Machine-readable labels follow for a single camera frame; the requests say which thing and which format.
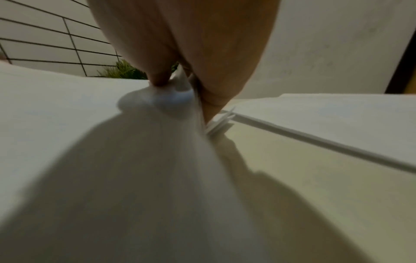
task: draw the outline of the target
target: green plant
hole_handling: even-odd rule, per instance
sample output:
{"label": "green plant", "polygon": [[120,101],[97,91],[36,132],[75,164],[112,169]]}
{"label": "green plant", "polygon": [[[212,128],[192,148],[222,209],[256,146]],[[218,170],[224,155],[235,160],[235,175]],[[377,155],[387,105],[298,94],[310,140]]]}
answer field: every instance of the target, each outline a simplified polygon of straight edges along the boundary
{"label": "green plant", "polygon": [[[172,72],[178,67],[178,63],[172,66]],[[146,73],[133,67],[124,59],[116,62],[115,66],[104,67],[104,71],[98,72],[99,77],[104,78],[129,78],[129,79],[147,79]]]}

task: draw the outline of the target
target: skin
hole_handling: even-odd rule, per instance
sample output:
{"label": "skin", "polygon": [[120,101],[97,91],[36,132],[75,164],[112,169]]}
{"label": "skin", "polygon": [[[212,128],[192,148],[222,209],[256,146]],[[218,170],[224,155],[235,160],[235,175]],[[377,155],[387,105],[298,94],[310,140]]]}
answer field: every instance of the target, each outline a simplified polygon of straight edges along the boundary
{"label": "skin", "polygon": [[205,121],[244,87],[279,0],[88,0],[106,37],[155,86],[177,61],[196,84]]}

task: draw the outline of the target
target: white paper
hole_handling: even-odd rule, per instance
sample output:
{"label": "white paper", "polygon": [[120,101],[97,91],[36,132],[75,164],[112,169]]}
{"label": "white paper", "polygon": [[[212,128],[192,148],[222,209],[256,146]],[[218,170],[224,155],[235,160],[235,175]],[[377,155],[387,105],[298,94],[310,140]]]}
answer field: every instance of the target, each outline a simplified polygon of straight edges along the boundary
{"label": "white paper", "polygon": [[0,65],[0,262],[269,262],[183,80]]}
{"label": "white paper", "polygon": [[286,94],[238,104],[236,115],[416,167],[416,96]]}

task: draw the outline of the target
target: tiled wall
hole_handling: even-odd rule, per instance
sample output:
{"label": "tiled wall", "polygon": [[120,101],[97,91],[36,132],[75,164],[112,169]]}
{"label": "tiled wall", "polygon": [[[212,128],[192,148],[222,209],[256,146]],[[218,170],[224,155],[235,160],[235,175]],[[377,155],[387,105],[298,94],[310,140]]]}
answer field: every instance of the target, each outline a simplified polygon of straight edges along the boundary
{"label": "tiled wall", "polygon": [[86,0],[0,0],[0,46],[14,65],[88,77],[120,59]]}

